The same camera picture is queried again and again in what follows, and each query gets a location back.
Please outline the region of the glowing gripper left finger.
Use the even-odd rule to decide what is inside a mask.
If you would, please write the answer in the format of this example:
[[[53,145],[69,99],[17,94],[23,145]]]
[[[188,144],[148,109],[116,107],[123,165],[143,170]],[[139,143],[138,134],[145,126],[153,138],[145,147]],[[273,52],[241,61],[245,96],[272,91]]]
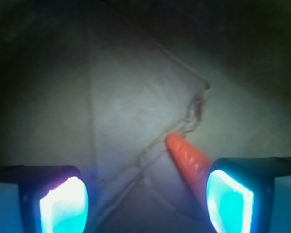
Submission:
[[[81,233],[88,202],[75,166],[0,166],[0,233]]]

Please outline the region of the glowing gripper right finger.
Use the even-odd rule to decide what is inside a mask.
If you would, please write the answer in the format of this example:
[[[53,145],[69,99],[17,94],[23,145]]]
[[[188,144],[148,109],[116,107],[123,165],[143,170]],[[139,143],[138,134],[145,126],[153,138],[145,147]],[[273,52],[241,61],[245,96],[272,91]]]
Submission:
[[[216,160],[206,201],[218,233],[291,233],[291,157]]]

